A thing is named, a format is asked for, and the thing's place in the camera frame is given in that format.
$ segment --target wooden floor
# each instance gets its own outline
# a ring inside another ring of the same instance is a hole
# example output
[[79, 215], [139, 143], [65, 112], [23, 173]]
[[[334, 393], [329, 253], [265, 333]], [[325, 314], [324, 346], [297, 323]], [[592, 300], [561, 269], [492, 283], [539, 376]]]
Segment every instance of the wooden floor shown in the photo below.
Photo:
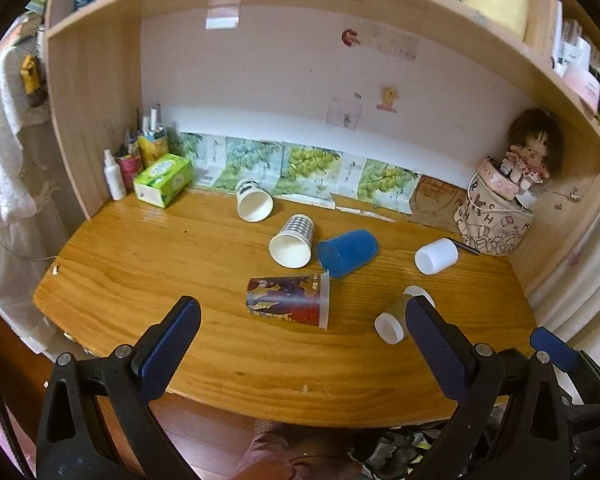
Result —
[[[51, 375], [52, 367], [53, 363], [46, 357], [29, 350], [0, 317], [0, 389], [16, 420], [34, 442], [46, 391], [44, 383]], [[126, 442], [109, 399], [100, 398], [99, 401], [123, 462], [127, 468], [142, 475], [142, 469]], [[252, 418], [172, 394], [164, 394], [150, 407], [167, 436], [202, 480], [225, 480], [234, 474], [237, 463], [253, 437]], [[290, 427], [289, 431], [296, 456], [316, 454], [341, 458], [346, 458], [346, 445], [352, 434], [358, 439], [361, 433], [366, 434], [366, 431], [300, 426]], [[320, 464], [320, 478], [358, 477], [357, 473], [347, 471], [352, 464], [345, 466], [341, 460], [324, 462]]]

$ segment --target green tissue box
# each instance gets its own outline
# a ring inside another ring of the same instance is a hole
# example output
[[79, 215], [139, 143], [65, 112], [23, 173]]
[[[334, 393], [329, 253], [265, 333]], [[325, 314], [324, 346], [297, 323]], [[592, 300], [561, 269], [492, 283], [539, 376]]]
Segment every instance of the green tissue box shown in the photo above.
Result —
[[134, 179], [134, 191], [138, 200], [167, 207], [192, 178], [191, 162], [182, 156], [167, 153]]

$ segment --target doll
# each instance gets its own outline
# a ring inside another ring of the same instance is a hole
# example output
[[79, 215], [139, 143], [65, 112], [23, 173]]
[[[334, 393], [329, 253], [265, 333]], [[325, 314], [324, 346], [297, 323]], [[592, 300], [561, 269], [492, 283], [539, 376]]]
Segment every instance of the doll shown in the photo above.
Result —
[[526, 191], [562, 165], [562, 134], [553, 118], [539, 108], [523, 112], [509, 127], [511, 146], [500, 171]]

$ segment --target screw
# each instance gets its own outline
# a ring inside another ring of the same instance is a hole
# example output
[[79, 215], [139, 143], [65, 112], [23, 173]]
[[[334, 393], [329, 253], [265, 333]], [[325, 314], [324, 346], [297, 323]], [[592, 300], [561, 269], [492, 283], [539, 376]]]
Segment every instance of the screw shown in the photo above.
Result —
[[493, 348], [491, 348], [487, 343], [478, 343], [475, 346], [475, 351], [478, 352], [478, 355], [482, 357], [489, 357], [493, 354]]
[[549, 354], [542, 350], [539, 352], [536, 352], [536, 357], [538, 358], [538, 361], [540, 361], [541, 363], [544, 363], [544, 364], [547, 364], [551, 360], [551, 358], [549, 357]]
[[58, 359], [56, 359], [56, 363], [58, 363], [60, 366], [67, 365], [70, 362], [71, 362], [71, 354], [68, 354], [67, 352], [65, 352], [64, 354], [60, 354], [58, 356]]
[[120, 345], [113, 352], [113, 355], [118, 359], [124, 359], [125, 357], [128, 357], [129, 354], [131, 354], [131, 346], [129, 345]]

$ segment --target blue plastic cup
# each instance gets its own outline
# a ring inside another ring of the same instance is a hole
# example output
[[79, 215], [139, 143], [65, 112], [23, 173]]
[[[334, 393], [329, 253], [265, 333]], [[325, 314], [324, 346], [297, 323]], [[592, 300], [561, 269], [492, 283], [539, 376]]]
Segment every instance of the blue plastic cup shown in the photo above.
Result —
[[369, 263], [378, 254], [378, 241], [366, 229], [349, 231], [318, 244], [318, 261], [334, 278]]

